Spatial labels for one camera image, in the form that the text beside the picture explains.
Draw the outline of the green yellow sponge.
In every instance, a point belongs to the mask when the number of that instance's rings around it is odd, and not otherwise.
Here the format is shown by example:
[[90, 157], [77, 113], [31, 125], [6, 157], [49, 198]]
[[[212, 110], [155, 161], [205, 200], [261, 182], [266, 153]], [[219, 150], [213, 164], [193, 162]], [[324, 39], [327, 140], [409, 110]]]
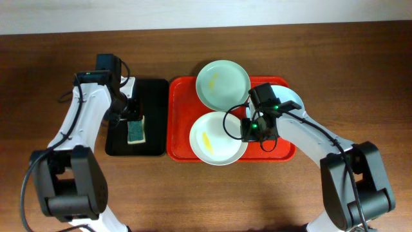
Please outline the green yellow sponge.
[[145, 123], [145, 117], [142, 117], [138, 121], [128, 121], [127, 122], [127, 143], [128, 144], [145, 143], [144, 123]]

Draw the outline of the light blue plate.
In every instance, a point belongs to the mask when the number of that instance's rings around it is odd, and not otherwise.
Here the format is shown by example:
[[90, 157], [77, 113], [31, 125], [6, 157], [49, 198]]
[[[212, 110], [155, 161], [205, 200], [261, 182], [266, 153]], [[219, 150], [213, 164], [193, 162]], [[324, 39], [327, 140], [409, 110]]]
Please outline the light blue plate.
[[[280, 85], [271, 85], [271, 88], [272, 88], [275, 96], [277, 98], [279, 98], [281, 103], [286, 102], [286, 101], [294, 101], [295, 103], [300, 105], [301, 109], [300, 110], [292, 110], [292, 113], [296, 114], [300, 117], [303, 116], [303, 114], [306, 110], [304, 108], [303, 101], [301, 100], [300, 96], [298, 96], [298, 94], [296, 94], [296, 92], [294, 92], [290, 88], [280, 86]], [[246, 117], [250, 118], [253, 115], [254, 111], [255, 111], [255, 109], [254, 109], [253, 103], [249, 99], [248, 100], [248, 108], [246, 108], [246, 110], [245, 110]]]

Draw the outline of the white plate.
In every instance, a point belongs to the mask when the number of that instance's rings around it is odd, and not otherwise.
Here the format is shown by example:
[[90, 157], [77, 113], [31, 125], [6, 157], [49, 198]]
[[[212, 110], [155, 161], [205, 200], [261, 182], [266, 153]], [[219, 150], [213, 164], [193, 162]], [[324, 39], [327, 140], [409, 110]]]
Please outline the white plate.
[[239, 160], [248, 144], [239, 140], [240, 120], [221, 111], [202, 115], [191, 127], [189, 144], [194, 154], [203, 162], [225, 166]]

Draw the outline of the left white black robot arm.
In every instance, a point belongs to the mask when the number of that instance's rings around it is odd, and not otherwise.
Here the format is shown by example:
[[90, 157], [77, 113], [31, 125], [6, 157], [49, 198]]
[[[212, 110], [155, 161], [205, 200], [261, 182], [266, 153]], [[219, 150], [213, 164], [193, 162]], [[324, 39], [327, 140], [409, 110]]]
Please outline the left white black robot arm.
[[73, 80], [73, 97], [59, 132], [45, 150], [34, 151], [24, 180], [33, 178], [42, 213], [71, 229], [129, 231], [108, 206], [108, 184], [94, 156], [101, 121], [126, 124], [126, 143], [144, 142], [142, 105], [132, 98], [135, 78], [112, 53], [97, 55], [92, 71]]

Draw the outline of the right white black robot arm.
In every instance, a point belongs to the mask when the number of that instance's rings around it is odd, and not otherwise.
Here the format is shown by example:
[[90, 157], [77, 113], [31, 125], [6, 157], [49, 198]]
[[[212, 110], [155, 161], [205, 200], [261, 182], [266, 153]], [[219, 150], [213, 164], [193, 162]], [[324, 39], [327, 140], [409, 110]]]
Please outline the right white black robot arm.
[[313, 120], [293, 90], [263, 83], [248, 92], [250, 117], [241, 121], [241, 139], [262, 144], [283, 139], [319, 166], [324, 212], [303, 231], [370, 231], [374, 220], [396, 206], [380, 151], [356, 144]]

